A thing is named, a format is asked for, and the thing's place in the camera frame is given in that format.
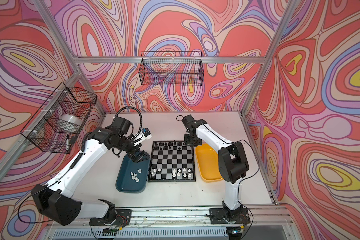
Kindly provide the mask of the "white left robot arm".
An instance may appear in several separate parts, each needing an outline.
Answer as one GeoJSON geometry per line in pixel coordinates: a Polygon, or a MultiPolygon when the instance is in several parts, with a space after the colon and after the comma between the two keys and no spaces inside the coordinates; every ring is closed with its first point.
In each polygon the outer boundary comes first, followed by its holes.
{"type": "Polygon", "coordinates": [[[31,191],[40,214],[59,223],[69,225],[76,219],[94,219],[102,225],[113,225],[117,219],[116,206],[104,199],[85,202],[74,198],[79,183],[94,164],[109,150],[117,149],[135,163],[146,155],[141,151],[142,141],[151,138],[148,128],[142,128],[133,140],[120,134],[114,127],[97,128],[84,137],[81,150],[45,185],[37,184],[31,191]]]}

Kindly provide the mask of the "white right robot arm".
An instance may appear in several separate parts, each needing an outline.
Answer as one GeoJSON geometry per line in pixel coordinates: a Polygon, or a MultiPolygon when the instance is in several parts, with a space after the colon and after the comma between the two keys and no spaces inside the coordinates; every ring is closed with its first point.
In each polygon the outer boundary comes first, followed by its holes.
{"type": "Polygon", "coordinates": [[[250,169],[242,143],[226,139],[213,130],[205,120],[195,120],[192,115],[182,117],[181,122],[186,128],[185,145],[197,147],[205,142],[218,154],[219,172],[226,181],[223,216],[225,220],[232,222],[243,209],[239,197],[240,181],[250,169]]]}

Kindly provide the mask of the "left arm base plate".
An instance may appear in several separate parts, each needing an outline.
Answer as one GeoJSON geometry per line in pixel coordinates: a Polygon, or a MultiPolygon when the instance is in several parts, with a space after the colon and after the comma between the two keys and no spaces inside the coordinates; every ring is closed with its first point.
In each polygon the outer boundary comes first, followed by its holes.
{"type": "Polygon", "coordinates": [[[124,227],[130,224],[131,209],[115,209],[106,213],[103,218],[90,218],[90,226],[119,226],[124,227]]]}

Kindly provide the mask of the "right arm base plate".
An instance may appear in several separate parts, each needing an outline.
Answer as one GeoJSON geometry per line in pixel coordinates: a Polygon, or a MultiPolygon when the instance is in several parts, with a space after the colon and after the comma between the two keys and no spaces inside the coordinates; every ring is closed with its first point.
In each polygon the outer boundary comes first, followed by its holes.
{"type": "Polygon", "coordinates": [[[229,210],[226,208],[210,208],[209,213],[206,214],[211,221],[211,224],[241,224],[248,225],[251,223],[248,209],[239,207],[236,210],[229,210]]]}

